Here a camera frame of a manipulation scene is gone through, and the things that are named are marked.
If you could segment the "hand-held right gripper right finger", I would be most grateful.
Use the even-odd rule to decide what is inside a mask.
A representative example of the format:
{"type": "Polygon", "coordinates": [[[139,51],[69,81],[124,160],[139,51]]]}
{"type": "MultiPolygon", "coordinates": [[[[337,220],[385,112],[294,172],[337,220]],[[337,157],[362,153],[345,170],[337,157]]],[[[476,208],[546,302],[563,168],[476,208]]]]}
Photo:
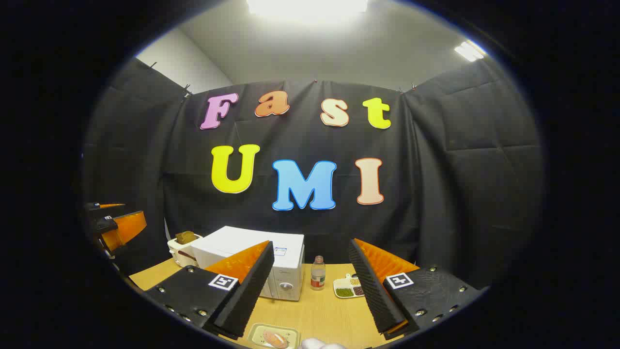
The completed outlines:
{"type": "Polygon", "coordinates": [[[418,267],[357,238],[350,241],[348,258],[385,339],[426,331],[485,293],[443,268],[418,267]]]}

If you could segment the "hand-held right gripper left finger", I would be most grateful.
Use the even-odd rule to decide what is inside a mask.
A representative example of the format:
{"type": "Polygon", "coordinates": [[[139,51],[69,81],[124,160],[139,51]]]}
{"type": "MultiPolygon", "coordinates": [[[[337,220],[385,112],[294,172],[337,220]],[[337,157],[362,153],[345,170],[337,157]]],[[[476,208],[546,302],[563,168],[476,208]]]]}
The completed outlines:
{"type": "Polygon", "coordinates": [[[145,294],[180,320],[236,340],[244,335],[273,262],[273,243],[262,241],[210,267],[184,267],[145,294]]]}

